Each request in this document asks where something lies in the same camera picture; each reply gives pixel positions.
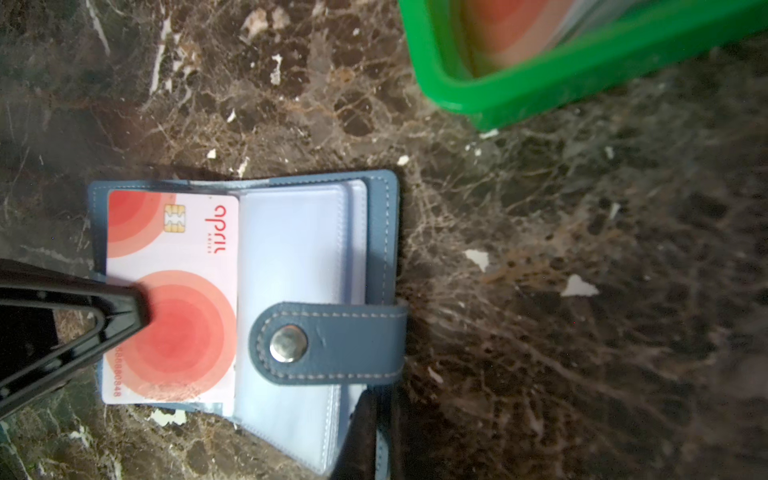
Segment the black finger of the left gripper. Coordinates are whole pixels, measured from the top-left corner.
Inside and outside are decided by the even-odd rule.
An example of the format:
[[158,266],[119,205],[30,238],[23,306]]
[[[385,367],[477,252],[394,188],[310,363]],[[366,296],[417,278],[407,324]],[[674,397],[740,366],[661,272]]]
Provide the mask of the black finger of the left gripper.
[[1,261],[1,417],[149,325],[146,291]]

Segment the blue card holder wallet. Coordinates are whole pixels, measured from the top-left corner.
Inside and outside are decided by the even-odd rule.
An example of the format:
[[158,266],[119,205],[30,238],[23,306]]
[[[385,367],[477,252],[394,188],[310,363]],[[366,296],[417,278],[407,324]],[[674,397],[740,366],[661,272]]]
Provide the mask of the blue card holder wallet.
[[361,394],[385,395],[404,366],[408,308],[395,295],[395,174],[94,182],[95,270],[106,282],[114,189],[232,195],[240,203],[233,406],[149,404],[214,413],[329,473]]

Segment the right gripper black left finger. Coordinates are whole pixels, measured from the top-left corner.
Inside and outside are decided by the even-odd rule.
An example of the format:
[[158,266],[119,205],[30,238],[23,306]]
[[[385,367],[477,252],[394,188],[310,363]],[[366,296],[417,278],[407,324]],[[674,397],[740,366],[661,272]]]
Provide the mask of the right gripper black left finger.
[[353,412],[351,423],[331,480],[373,480],[376,473],[378,424],[377,396],[364,391]]

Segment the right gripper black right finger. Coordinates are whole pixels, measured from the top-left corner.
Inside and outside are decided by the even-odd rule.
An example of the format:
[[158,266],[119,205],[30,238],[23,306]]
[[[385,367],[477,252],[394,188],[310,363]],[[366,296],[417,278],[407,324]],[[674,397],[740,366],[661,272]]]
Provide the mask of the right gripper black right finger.
[[391,478],[418,479],[418,461],[415,446],[416,413],[404,389],[394,389],[391,396],[390,469]]

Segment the green card tray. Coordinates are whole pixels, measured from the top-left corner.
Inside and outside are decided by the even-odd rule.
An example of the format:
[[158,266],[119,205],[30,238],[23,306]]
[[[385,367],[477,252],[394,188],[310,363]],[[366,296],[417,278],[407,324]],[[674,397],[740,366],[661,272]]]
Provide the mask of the green card tray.
[[767,26],[763,1],[639,1],[620,18],[484,76],[462,60],[461,1],[403,1],[417,84],[480,130],[500,128],[695,56]]

